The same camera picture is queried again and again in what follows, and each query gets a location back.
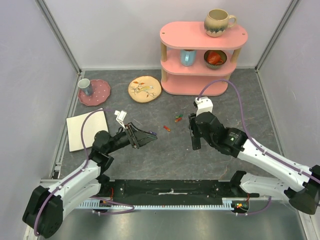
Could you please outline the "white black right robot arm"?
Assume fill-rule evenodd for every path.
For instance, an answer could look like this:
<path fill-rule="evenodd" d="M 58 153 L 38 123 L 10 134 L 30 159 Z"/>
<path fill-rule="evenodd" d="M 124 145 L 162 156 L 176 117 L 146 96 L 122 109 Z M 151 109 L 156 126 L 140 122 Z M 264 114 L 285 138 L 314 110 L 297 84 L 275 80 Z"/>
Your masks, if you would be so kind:
<path fill-rule="evenodd" d="M 244 193 L 282 198 L 295 209 L 314 215 L 320 205 L 320 167 L 309 167 L 265 148 L 237 128 L 224 127 L 211 112 L 188 116 L 193 150 L 201 149 L 201 139 L 226 156 L 251 163 L 273 177 L 257 177 L 238 170 L 229 191 L 235 197 Z"/>

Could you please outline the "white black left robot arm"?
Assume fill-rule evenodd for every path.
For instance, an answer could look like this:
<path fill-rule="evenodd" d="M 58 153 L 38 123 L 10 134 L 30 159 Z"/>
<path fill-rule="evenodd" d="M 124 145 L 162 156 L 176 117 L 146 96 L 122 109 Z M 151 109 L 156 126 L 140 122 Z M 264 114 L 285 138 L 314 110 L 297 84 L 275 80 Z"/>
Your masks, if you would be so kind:
<path fill-rule="evenodd" d="M 35 236 L 50 238 L 66 216 L 90 197 L 106 196 L 110 191 L 105 171 L 111 166 L 113 153 L 126 146 L 133 149 L 157 140 L 157 136 L 138 129 L 133 123 L 110 135 L 101 130 L 94 136 L 88 158 L 72 173 L 49 187 L 36 187 L 27 203 L 22 220 L 33 229 Z"/>

